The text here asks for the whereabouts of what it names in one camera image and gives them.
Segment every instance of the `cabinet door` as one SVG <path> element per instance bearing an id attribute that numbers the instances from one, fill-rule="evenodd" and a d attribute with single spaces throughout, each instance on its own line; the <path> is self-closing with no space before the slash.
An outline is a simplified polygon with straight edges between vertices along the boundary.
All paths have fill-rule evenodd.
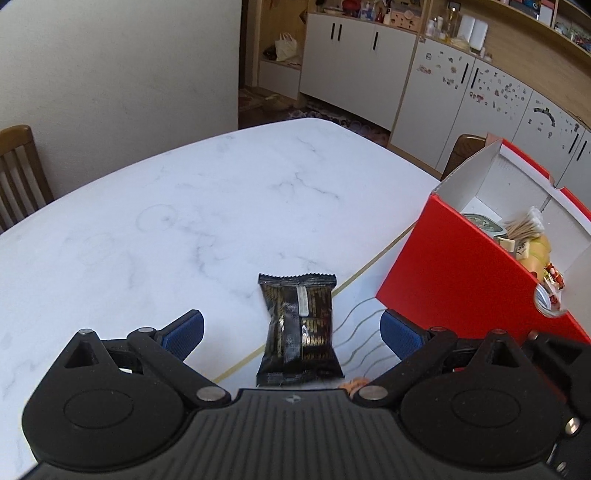
<path id="1" fill-rule="evenodd" d="M 337 54 L 330 103 L 359 116 L 377 80 L 370 73 L 374 31 L 375 24 L 350 18 L 340 18 L 335 30 Z"/>
<path id="2" fill-rule="evenodd" d="M 338 20 L 328 15 L 308 15 L 300 91 L 332 103 L 335 78 Z"/>
<path id="3" fill-rule="evenodd" d="M 559 180 L 583 133 L 574 118 L 534 92 L 513 143 Z"/>
<path id="4" fill-rule="evenodd" d="M 558 187 L 567 187 L 591 209 L 591 132 L 583 131 L 579 147 L 575 149 Z"/>
<path id="5" fill-rule="evenodd" d="M 476 60 L 468 88 L 436 170 L 443 172 L 460 135 L 487 133 L 511 140 L 530 101 L 532 89 L 482 60 Z"/>
<path id="6" fill-rule="evenodd" d="M 466 53 L 420 39 L 392 144 L 435 168 L 473 65 L 474 57 Z"/>
<path id="7" fill-rule="evenodd" d="M 371 122 L 392 129 L 417 36 L 376 25 L 369 50 L 368 95 L 362 113 Z"/>

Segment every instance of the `red box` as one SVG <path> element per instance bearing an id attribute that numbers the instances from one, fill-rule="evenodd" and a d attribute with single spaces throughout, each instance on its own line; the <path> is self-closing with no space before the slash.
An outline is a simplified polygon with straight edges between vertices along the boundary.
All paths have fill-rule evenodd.
<path id="1" fill-rule="evenodd" d="M 534 304 L 537 280 L 460 213 L 499 221 L 537 205 L 566 284 L 559 318 Z M 501 328 L 519 343 L 531 330 L 591 343 L 591 213 L 507 141 L 464 162 L 432 192 L 377 298 L 423 328 L 461 338 Z"/>

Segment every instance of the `wooden chair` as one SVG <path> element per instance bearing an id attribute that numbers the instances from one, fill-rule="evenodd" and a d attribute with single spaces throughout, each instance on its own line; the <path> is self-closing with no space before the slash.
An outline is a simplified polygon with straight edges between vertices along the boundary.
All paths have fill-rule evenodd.
<path id="1" fill-rule="evenodd" d="M 460 135 L 453 146 L 452 154 L 449 156 L 445 170 L 441 179 L 443 180 L 452 171 L 458 168 L 466 159 L 470 158 L 476 152 L 484 148 L 486 138 L 476 135 Z"/>
<path id="2" fill-rule="evenodd" d="M 31 127 L 0 130 L 0 228 L 8 230 L 53 200 Z"/>

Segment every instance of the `white wall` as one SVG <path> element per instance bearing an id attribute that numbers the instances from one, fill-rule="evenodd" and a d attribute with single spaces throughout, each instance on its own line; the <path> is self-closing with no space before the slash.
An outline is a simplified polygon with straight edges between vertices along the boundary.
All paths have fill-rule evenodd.
<path id="1" fill-rule="evenodd" d="M 240 0 L 12 0 L 0 129 L 29 124 L 56 196 L 237 128 Z"/>

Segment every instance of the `black snack wrapper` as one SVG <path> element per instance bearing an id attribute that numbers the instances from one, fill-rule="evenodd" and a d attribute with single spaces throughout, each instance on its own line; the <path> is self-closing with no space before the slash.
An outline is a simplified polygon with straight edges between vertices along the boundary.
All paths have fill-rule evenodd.
<path id="1" fill-rule="evenodd" d="M 288 385 L 321 378 L 342 378 L 332 348 L 334 275 L 299 277 L 259 275 L 271 315 L 257 385 Z"/>

